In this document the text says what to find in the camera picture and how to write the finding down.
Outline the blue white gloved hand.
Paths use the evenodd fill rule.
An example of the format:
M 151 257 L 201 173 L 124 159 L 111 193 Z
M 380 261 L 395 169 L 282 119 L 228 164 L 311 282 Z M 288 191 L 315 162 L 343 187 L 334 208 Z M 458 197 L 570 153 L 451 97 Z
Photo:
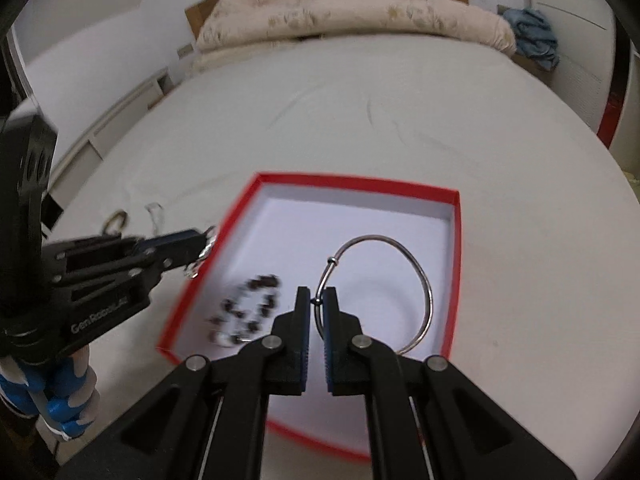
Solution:
M 100 394 L 89 364 L 90 349 L 81 348 L 62 359 L 45 378 L 10 356 L 1 359 L 1 399 L 21 418 L 40 416 L 52 434 L 65 441 L 82 436 L 96 420 Z

